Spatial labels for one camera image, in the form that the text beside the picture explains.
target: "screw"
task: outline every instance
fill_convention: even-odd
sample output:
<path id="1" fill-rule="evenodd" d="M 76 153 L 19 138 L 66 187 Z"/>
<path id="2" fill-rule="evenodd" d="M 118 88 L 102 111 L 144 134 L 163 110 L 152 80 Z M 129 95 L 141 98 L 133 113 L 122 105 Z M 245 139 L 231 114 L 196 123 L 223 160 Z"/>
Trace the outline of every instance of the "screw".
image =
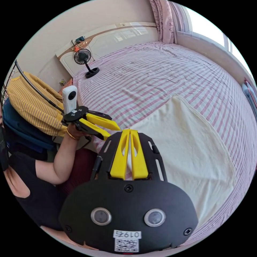
<path id="1" fill-rule="evenodd" d="M 191 228 L 187 228 L 187 229 L 184 231 L 184 236 L 190 235 L 191 232 L 192 232 L 192 229 L 191 229 Z"/>
<path id="2" fill-rule="evenodd" d="M 65 226 L 65 229 L 66 229 L 66 231 L 68 232 L 68 233 L 71 233 L 72 232 L 72 229 L 71 229 L 71 227 L 70 226 Z"/>
<path id="3" fill-rule="evenodd" d="M 132 192 L 132 191 L 133 191 L 133 186 L 132 186 L 132 185 L 126 185 L 126 186 L 125 186 L 125 191 L 126 191 L 127 193 Z"/>

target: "white towel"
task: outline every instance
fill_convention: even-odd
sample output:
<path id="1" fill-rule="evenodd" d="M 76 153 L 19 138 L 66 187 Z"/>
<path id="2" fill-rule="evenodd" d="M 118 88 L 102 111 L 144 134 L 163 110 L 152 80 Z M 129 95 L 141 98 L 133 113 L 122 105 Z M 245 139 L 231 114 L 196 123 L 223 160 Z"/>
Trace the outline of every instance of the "white towel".
<path id="1" fill-rule="evenodd" d="M 162 156 L 168 182 L 189 195 L 199 220 L 197 228 L 201 227 L 224 204 L 236 185 L 235 167 L 218 133 L 178 95 L 130 129 L 153 139 Z"/>

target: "black shirt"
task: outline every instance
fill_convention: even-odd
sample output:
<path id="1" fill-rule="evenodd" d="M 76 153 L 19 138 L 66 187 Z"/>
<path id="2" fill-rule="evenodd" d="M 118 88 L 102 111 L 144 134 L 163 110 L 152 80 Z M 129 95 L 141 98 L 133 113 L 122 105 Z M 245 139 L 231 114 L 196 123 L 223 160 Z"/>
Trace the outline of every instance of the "black shirt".
<path id="1" fill-rule="evenodd" d="M 29 197 L 16 199 L 38 226 L 61 231 L 58 216 L 66 195 L 54 185 L 39 179 L 35 164 L 35 159 L 23 153 L 16 152 L 10 156 L 9 165 L 30 190 Z"/>

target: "fan grille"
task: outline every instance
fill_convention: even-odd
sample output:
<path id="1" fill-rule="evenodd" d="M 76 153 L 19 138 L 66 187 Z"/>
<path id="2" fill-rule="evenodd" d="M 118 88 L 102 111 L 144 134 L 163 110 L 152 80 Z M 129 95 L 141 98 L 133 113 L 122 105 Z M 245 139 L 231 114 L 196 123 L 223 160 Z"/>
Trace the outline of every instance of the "fan grille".
<path id="1" fill-rule="evenodd" d="M 77 64 L 86 64 L 91 59 L 91 53 L 87 49 L 80 49 L 74 55 L 74 61 Z"/>

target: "pink curtain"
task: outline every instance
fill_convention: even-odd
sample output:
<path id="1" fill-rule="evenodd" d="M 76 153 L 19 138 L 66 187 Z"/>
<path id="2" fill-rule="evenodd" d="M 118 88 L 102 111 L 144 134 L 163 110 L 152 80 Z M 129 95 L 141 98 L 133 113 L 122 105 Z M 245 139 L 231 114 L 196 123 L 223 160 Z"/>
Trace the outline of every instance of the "pink curtain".
<path id="1" fill-rule="evenodd" d="M 159 41 L 165 44 L 174 43 L 174 25 L 171 6 L 167 0 L 149 0 L 153 9 Z"/>

